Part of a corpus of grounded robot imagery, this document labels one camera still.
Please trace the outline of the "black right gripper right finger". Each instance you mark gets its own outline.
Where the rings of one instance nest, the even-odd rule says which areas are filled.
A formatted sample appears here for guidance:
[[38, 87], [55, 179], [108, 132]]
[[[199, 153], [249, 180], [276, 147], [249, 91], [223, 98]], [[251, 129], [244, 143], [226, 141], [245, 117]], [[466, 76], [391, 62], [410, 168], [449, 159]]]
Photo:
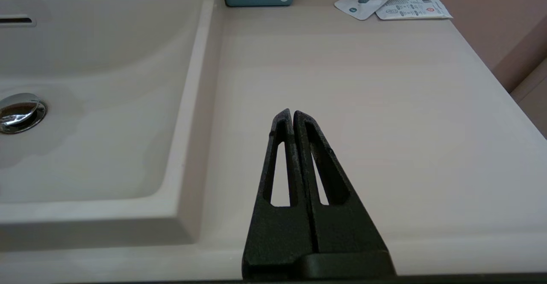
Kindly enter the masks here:
[[320, 125], [294, 113], [313, 249], [318, 253], [387, 253], [380, 233], [355, 191]]

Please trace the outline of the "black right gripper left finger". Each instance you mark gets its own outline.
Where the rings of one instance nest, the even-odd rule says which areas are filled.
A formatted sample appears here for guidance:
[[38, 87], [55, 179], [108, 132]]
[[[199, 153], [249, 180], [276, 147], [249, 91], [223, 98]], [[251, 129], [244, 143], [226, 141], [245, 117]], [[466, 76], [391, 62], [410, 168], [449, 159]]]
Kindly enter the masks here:
[[[272, 204], [279, 145], [285, 146], [289, 206]], [[242, 256], [245, 281], [314, 281], [317, 253], [311, 210], [309, 177], [314, 169], [303, 157], [295, 115], [289, 109], [276, 114]]]

